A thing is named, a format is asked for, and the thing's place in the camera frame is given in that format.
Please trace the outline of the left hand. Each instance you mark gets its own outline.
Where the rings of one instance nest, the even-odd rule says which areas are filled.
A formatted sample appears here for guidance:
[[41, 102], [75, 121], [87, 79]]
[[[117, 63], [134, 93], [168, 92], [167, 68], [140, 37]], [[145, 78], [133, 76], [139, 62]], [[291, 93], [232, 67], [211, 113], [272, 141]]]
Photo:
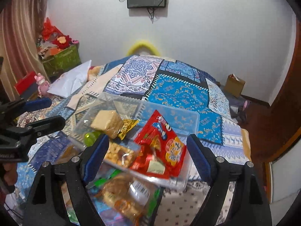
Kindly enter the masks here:
[[4, 163], [3, 164], [5, 174], [4, 180], [9, 186], [15, 185], [17, 182], [17, 163]]

